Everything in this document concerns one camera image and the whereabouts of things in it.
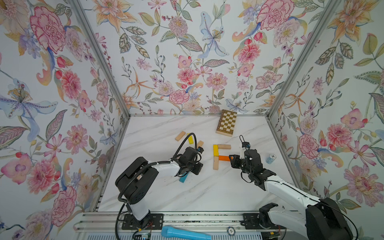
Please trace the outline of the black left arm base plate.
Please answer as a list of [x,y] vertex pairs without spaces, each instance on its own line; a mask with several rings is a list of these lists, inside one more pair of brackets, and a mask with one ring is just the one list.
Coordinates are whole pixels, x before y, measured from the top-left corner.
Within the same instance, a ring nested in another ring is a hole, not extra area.
[[139,230],[147,227],[149,230],[161,230],[164,224],[164,214],[147,214],[142,220],[137,220],[132,214],[125,214],[122,230]]

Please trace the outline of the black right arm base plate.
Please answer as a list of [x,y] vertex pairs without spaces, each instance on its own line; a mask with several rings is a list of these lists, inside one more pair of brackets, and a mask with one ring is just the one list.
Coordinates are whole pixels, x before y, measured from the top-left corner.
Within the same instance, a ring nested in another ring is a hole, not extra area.
[[272,210],[276,210],[279,205],[275,203],[269,203],[259,209],[258,213],[244,213],[243,220],[240,224],[246,228],[246,230],[270,230],[283,228],[284,226],[275,225],[271,221],[268,213]]

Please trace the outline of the natural wood block diagonal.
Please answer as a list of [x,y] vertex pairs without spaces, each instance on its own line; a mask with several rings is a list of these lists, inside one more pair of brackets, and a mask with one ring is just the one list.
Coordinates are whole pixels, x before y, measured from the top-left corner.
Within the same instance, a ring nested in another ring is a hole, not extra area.
[[199,147],[202,147],[202,146],[203,146],[203,144],[204,144],[204,142],[203,142],[203,141],[199,141],[199,142],[198,142],[198,144],[197,144],[198,148],[199,148]]

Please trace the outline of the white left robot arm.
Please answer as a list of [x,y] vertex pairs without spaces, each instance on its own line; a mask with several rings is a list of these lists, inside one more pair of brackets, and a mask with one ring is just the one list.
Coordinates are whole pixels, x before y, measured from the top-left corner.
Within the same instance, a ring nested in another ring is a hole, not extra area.
[[150,214],[145,196],[156,179],[165,177],[183,178],[192,173],[198,175],[203,167],[201,163],[202,147],[186,148],[175,159],[149,162],[143,157],[137,158],[116,180],[119,190],[118,201],[124,204],[136,221],[142,221]]

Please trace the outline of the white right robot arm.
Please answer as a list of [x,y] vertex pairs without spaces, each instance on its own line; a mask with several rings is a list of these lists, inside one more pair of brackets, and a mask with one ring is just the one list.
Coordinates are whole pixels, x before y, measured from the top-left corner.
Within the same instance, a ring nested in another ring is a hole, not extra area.
[[231,166],[247,175],[249,183],[271,193],[294,208],[284,209],[269,203],[259,209],[255,223],[262,229],[277,226],[294,231],[308,240],[356,240],[354,225],[330,198],[312,196],[280,178],[276,173],[263,167],[257,150],[242,148],[240,155],[229,156]]

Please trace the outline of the natural wood block top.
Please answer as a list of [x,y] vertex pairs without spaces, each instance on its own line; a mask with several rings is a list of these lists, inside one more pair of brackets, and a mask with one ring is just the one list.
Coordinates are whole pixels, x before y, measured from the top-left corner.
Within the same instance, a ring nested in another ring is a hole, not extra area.
[[232,146],[231,145],[226,145],[226,144],[219,144],[218,149],[223,149],[223,150],[231,150]]

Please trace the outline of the orange block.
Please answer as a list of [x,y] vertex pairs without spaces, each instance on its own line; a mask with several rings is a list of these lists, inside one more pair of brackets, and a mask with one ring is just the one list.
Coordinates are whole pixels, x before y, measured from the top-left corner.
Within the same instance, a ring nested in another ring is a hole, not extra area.
[[226,161],[226,162],[230,162],[231,159],[229,156],[219,156],[219,161]]

